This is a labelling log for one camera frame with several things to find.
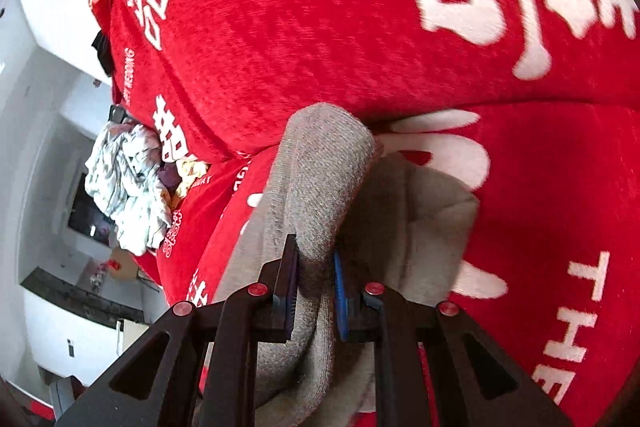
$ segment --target red blanket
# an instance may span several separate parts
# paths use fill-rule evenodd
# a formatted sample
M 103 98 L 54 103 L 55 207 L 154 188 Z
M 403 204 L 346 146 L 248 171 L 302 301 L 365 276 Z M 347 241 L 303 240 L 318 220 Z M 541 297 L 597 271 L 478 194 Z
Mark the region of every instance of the red blanket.
M 385 138 L 481 199 L 453 298 L 576 425 L 599 418 L 640 355 L 632 0 L 110 8 L 116 96 L 158 129 L 166 160 L 212 163 L 158 253 L 171 302 L 212 298 L 297 109 L 334 102 L 374 123 L 464 107 Z

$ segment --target white cloth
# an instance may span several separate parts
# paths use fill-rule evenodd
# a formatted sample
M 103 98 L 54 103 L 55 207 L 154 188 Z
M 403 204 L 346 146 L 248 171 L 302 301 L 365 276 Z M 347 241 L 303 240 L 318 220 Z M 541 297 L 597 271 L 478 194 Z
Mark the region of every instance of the white cloth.
M 120 247 L 135 255 L 157 249 L 171 225 L 169 196 L 158 177 L 161 150 L 154 130 L 109 122 L 85 163 L 84 190 L 115 221 Z

